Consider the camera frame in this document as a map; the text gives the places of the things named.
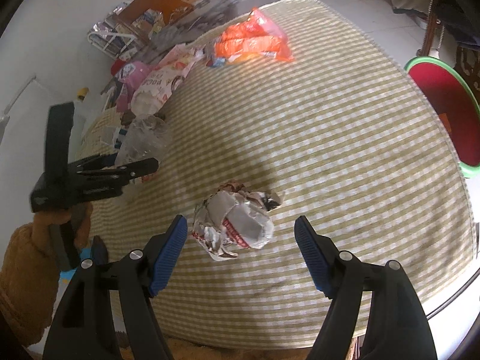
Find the brown fuzzy sleeve forearm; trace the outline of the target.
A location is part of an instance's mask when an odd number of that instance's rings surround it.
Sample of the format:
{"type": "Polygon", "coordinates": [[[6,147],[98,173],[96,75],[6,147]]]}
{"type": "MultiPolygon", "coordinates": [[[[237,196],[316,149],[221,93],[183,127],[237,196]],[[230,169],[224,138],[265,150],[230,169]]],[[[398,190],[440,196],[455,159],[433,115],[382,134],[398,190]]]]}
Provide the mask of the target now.
{"type": "Polygon", "coordinates": [[[1,267],[1,315],[19,343],[38,343],[50,326],[59,268],[47,226],[27,223],[10,238],[1,267]]]}

